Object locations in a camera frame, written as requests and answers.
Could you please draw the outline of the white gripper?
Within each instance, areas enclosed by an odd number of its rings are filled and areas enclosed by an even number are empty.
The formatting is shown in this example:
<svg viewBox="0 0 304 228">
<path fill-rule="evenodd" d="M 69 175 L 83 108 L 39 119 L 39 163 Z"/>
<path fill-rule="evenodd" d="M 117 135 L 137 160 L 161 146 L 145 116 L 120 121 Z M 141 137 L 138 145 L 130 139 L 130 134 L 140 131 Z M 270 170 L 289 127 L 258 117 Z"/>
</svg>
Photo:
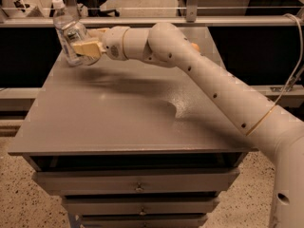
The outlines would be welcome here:
<svg viewBox="0 0 304 228">
<path fill-rule="evenodd" d="M 129 27 L 113 28 L 90 28 L 87 32 L 91 37 L 102 38 L 102 43 L 97 40 L 79 41 L 71 46 L 77 54 L 101 57 L 105 52 L 113 60 L 125 61 L 124 36 L 129 31 Z"/>
</svg>

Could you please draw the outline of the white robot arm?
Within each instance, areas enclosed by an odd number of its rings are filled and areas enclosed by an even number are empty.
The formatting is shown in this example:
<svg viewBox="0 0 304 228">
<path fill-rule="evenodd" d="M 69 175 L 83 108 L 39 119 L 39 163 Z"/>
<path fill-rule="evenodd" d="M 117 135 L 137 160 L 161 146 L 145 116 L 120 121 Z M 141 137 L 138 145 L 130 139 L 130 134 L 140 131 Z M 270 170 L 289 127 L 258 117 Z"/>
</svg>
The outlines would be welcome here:
<svg viewBox="0 0 304 228">
<path fill-rule="evenodd" d="M 76 53 L 178 67 L 275 166 L 269 228 L 304 228 L 304 122 L 200 54 L 170 23 L 91 31 Z"/>
</svg>

